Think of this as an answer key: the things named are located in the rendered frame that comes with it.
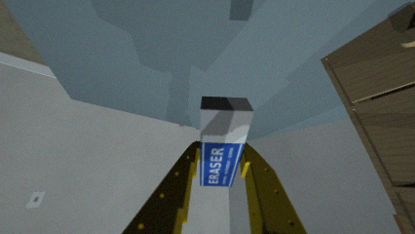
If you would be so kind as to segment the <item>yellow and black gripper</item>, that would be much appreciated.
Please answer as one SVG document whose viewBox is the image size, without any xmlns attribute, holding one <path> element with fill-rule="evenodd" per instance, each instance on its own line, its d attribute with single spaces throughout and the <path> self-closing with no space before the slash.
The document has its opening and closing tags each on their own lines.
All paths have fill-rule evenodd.
<svg viewBox="0 0 415 234">
<path fill-rule="evenodd" d="M 187 223 L 200 142 L 180 156 L 122 234 L 181 234 Z M 251 234 L 307 234 L 271 166 L 245 142 L 240 160 Z"/>
</svg>

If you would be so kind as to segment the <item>tan wooden chest of drawers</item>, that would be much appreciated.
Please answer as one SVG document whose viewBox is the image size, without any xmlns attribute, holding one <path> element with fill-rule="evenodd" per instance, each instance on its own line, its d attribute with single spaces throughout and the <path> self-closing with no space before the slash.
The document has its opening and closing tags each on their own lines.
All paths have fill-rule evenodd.
<svg viewBox="0 0 415 234">
<path fill-rule="evenodd" d="M 368 33 L 372 32 L 373 30 L 377 29 L 381 25 L 385 24 L 386 22 L 394 19 L 395 17 L 399 16 L 400 14 L 404 13 L 405 11 L 409 10 L 410 8 L 415 6 L 415 1 L 411 3 L 410 5 L 406 6 L 405 8 L 401 9 L 397 13 L 393 14 L 389 18 L 381 21 L 377 25 L 373 26 L 369 30 L 362 33 L 357 38 L 353 39 L 349 43 L 345 44 L 344 46 L 340 47 L 336 51 L 332 52 L 331 54 L 327 55 L 326 57 L 321 59 L 321 62 L 338 94 L 341 101 L 343 102 L 357 132 L 358 135 L 365 147 L 365 150 L 378 174 L 380 177 L 385 190 L 396 210 L 396 214 L 405 230 L 406 234 L 415 234 L 415 223 L 406 208 L 401 196 L 399 193 L 409 193 L 409 194 L 415 194 L 415 182 L 407 181 L 407 182 L 401 182 L 401 181 L 393 181 L 390 174 L 388 173 L 382 159 L 380 158 L 371 138 L 369 137 L 368 133 L 365 130 L 365 127 L 361 120 L 358 117 L 358 114 L 356 112 L 357 108 L 361 108 L 370 104 L 374 104 L 380 101 L 384 101 L 391 98 L 397 98 L 403 95 L 407 95 L 410 93 L 415 92 L 415 87 L 409 88 L 397 93 L 393 93 L 384 97 L 378 97 L 376 99 L 366 101 L 357 105 L 354 105 L 351 103 L 350 99 L 348 98 L 347 93 L 345 92 L 341 82 L 339 81 L 337 75 L 335 74 L 332 66 L 330 65 L 328 58 L 333 56 L 334 54 L 338 53 L 339 51 L 343 50 L 344 48 L 348 47 L 349 45 L 356 42 L 358 39 L 362 38 L 363 36 L 367 35 Z"/>
</svg>

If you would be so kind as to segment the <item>white eraser with blue sleeve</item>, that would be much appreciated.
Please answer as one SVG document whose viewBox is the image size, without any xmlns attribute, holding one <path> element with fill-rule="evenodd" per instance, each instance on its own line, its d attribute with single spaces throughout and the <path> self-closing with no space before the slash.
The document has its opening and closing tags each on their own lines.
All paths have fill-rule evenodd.
<svg viewBox="0 0 415 234">
<path fill-rule="evenodd" d="M 232 186 L 253 113 L 246 97 L 202 97 L 201 186 Z"/>
</svg>

